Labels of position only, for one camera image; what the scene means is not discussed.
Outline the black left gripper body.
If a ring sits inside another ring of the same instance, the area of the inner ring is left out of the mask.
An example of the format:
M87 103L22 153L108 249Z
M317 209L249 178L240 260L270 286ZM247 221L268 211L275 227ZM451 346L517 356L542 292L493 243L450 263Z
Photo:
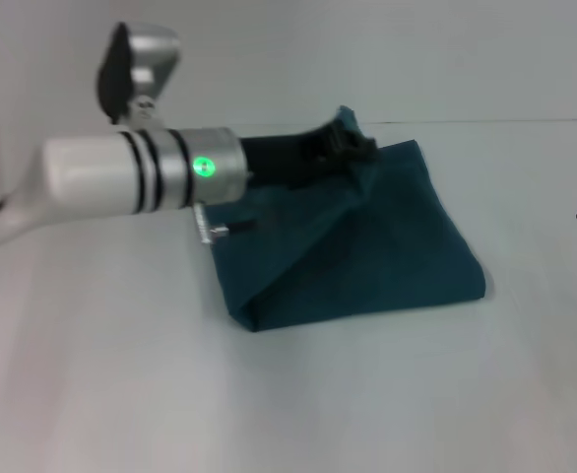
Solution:
M241 138L249 187L300 186L340 173L355 150L355 133L336 118L300 134Z

